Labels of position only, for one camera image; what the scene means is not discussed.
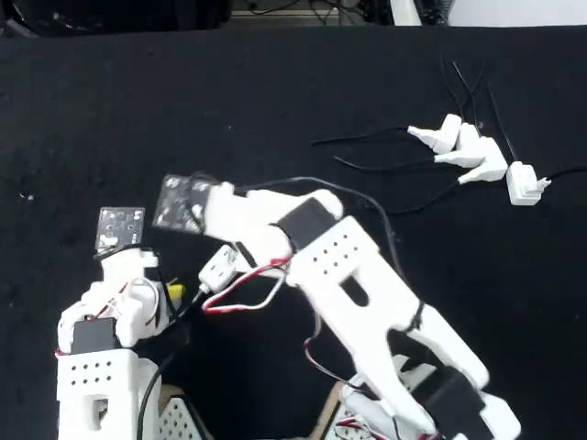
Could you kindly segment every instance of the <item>black cable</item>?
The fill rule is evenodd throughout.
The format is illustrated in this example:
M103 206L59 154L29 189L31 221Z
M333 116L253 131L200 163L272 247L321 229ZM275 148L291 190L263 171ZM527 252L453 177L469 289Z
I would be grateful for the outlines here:
M247 3L247 6L249 7L249 12L251 14L254 14L255 16L264 16L265 14L270 14L271 12L283 11L284 9L287 9L288 7L295 6L298 3L300 3L301 0L292 0L291 2L286 3L285 5L277 6L272 9L265 9L264 11L261 11L261 12L258 12L255 10L256 5L254 2L249 2L247 0L245 0L245 2Z
M452 183L449 187L447 187L444 190L442 190L442 192L440 192L439 194L435 195L431 199L425 201L424 203L418 204L416 206L412 206L410 208L401 209L401 210L392 210L392 209L389 209L389 208L384 208L384 210L385 210L385 213L388 214L388 215L415 214L415 213L418 213L420 211L424 211L426 208L432 206L436 202L439 202L443 198L449 196L451 193L453 193L459 187L460 187L460 184L459 184L458 181L456 181L456 182Z
M452 99L454 105L457 107L457 110L459 111L460 119L464 121L465 113L463 112L462 106L460 105L457 95L455 95L454 90L452 90L452 87L450 87L449 77L447 76L447 69L445 67L444 57L442 55L440 55L440 70L442 70L442 78L444 80L444 85L447 91L449 92L450 98Z
M502 118L500 117L499 111L497 110L497 104L495 103L495 96L493 96L492 85L489 82L487 83L487 93L489 94L489 102L492 105L493 113L495 114L495 120L497 121L497 126L499 127L499 130L501 131L502 136L505 139L505 143L507 144L507 147L510 149L510 154L512 155L512 159L514 161L519 161L519 158L518 158L517 154L515 153L514 147L512 146L512 142L510 141L510 138L507 136L507 133L505 132L504 123L502 122Z
M358 135L350 135L350 136L342 136L342 137L330 137L326 139L319 139L313 140L310 145L312 147L316 147L318 145L328 145L328 144L341 144L341 143L348 143L353 141L361 141L368 138L375 138L377 136L385 135L387 133L402 133L404 132L408 138L413 138L407 132L407 126L388 126L386 128L382 128L375 131L367 131L364 133L359 133Z
M322 23L323 26L326 26L327 25L327 16L320 16L320 14L318 14L318 11L316 11L315 2L316 2L316 0L308 0L308 6L312 10L312 12L314 13L314 15L318 19L318 21L320 23Z
M467 83L467 80L465 80L465 77L462 76L462 73L460 72L459 66L457 66L457 63L455 61L452 62L452 67L454 68L455 72L457 73L457 76L459 77L460 82L462 83L462 86L467 91L468 98L471 99L471 102L473 105L473 121L475 123L475 129L479 133L479 119L477 117L477 101L475 100L475 94L473 93L472 89L469 87L469 84Z
M587 167L574 167L574 168L568 168L566 170L560 170L560 171L557 171L553 174L550 174L547 177L547 179L549 181L554 181L555 179L558 179L559 177L568 176L571 174L579 174L581 172L587 172Z
M138 409L138 421L137 421L137 440L142 440L143 438L143 426L145 424L145 411L147 410L147 403L149 402L149 396L155 388L155 384L157 383L157 379L163 373L163 371L169 367L169 365L173 362L175 357L179 354L180 350L183 347L187 347L190 345L191 342L191 335L190 329L188 326L182 321L182 318L177 313L177 309L173 305L172 297L169 294L169 290L167 289L167 283L164 281L163 275L161 274L161 268L157 267L157 275L159 277L159 281L163 287L163 295L165 296L165 302L167 303L167 307L169 308L172 319L174 322L179 323L183 331L185 332L185 341L181 347L176 348L173 350L157 367L155 373L150 378L149 384L145 389L145 394L143 394L143 398L140 402L140 407Z
M332 183L330 181L318 179L317 177L306 177L306 176L290 177L287 179L279 179L279 180L275 180L275 181L266 181L264 183L258 183L255 185L245 185L245 186L238 187L238 190L242 191L242 192L246 192L246 191L251 191L251 190L258 190L258 189L262 189L262 188L269 188L272 186L284 185L284 184L289 184L289 183L297 183L297 182L318 183L319 185L324 186L330 190L352 194L356 197L359 197L359 198L367 201L370 205L372 205L372 207L374 209L376 209L377 212L379 213L379 215L381 216L382 223L383 223L383 229L385 231L385 237L387 239L387 246L389 247L390 257L391 257L392 263L393 263L393 268L395 269L397 274L400 276L400 278L402 280L404 280L404 282L407 283L407 279L405 277L404 270L402 269L402 265L400 263L399 255L397 253L397 248L395 246L395 233L392 229L392 224L390 223L389 218L387 217L387 214L385 213L385 209L383 209L381 204L379 202L377 202L377 200L375 200L371 196L369 196L363 192L353 190L352 188L347 188L345 186L338 185L336 183Z
M349 168L352 168L353 170L356 170L356 171L366 172L366 173L377 172L377 173L381 173L381 174L394 173L394 172L397 172L400 170L404 170L406 168L412 168L412 167L416 167L418 165L427 165L430 163L434 163L434 159L430 158L430 159L420 159L420 160L414 160L411 162L400 163L397 165L393 165L391 167L365 167L363 165L359 165L355 162L351 162L349 160L341 158L340 156L332 156L332 159L334 159L337 162L341 163L342 165L349 167Z

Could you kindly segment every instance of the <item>white connector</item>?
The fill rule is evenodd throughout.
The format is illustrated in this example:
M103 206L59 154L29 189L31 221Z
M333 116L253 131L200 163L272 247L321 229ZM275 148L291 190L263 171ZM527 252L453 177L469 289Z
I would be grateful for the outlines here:
M447 115L439 130L428 130L418 128L417 126L409 126L407 132L420 139L435 153L445 154L455 148L461 122L460 117L457 115Z
M200 270L200 289L206 293L222 291L237 275L238 252L229 245L222 246Z
M457 149L449 153L437 154L434 157L434 162L450 163L462 168L475 168L483 159L485 159L485 151L482 148L477 128L465 122L460 126Z
M459 177L461 185L476 181L495 182L504 178L507 162L495 140L492 137L481 136L480 145L485 157L477 168Z
M514 205L532 206L542 198L542 193L550 185L546 178L537 179L534 167L516 161L510 165L506 174L507 191Z

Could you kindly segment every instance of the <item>white robotic arm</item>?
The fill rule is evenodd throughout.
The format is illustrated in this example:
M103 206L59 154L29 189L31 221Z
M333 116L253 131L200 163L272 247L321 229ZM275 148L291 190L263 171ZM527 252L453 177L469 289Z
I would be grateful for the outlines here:
M205 193L197 203L189 203L194 224L170 219L170 213L172 217L179 212L172 206L180 200L173 194L165 195L170 180L178 185L193 185L192 192ZM417 432L433 435L440 431L448 438L461 435L461 439L464 436L469 440L517 438L519 423L501 400L500 411L487 412L493 416L491 420L485 417L483 423L468 425L459 420L463 414L432 414L426 408L426 399L431 400L428 407L432 412L446 405L460 411L491 404L479 393L489 381L487 368L438 311L414 295L358 222L351 216L341 219L342 205L332 192L319 190L292 197L260 190L242 197L233 190L228 183L214 185L168 176L158 206L160 214L154 223L162 227L181 225L175 228L187 230L191 227L195 232L234 243L243 257L238 258L241 271L292 256L287 268L288 284L305 293L349 351L358 373L379 396L383 409ZM349 280L356 281L366 293L367 304L359 305L350 298L345 289ZM387 344L391 329L405 332L429 347L447 366L442 370L443 377L434 377L436 388L420 396L421 401L416 401L396 373ZM468 416L481 417L479 412ZM502 418L513 418L516 423L500 429Z

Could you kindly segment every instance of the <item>black table surface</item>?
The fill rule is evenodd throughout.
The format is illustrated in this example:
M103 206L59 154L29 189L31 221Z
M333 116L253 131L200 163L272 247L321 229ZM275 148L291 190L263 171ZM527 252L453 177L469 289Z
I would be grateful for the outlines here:
M363 175L331 154L393 164L430 153L390 141L320 148L310 141L440 124L455 111L441 58L470 79L484 62L515 150L539 175L585 164L586 45L585 27L1 41L1 436L56 435L56 324L100 278L92 255L101 206L145 206L152 215L163 175L196 170L235 183L315 175L390 207L418 204L462 171ZM476 101L482 132L503 146L484 84ZM585 183L584 175L555 181L529 208L511 206L502 182L481 183L392 219L411 286L485 362L488 389L507 399L523 438L587 434ZM383 248L379 219L343 199ZM160 251L166 276L190 288L218 247L150 227L145 240ZM253 301L269 287L254 281L235 300ZM194 341L164 378L185 389L217 439L311 431L332 381L305 360L313 317L302 294L285 289L259 313L204 319L194 311L187 319ZM173 342L153 340L141 350L161 360ZM351 374L329 332L315 354Z

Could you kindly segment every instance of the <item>circuit board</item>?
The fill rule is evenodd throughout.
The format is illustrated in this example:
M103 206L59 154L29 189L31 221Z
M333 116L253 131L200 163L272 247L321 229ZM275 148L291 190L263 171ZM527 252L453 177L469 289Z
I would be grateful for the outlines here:
M95 250L98 252L140 243L143 237L145 208L109 207L100 208L95 235Z

